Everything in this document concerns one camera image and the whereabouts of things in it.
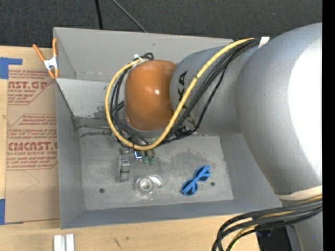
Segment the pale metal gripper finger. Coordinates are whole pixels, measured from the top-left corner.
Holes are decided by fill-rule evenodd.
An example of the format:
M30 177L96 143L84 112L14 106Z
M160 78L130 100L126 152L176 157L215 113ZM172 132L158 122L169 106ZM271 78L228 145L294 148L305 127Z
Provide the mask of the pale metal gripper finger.
M121 177L122 177L122 161L123 157L119 156L118 158L118 170L117 170L117 175L116 175L116 181L121 182Z
M129 173L130 173L130 162L128 160L128 157L122 158L122 180L127 181L129 179Z

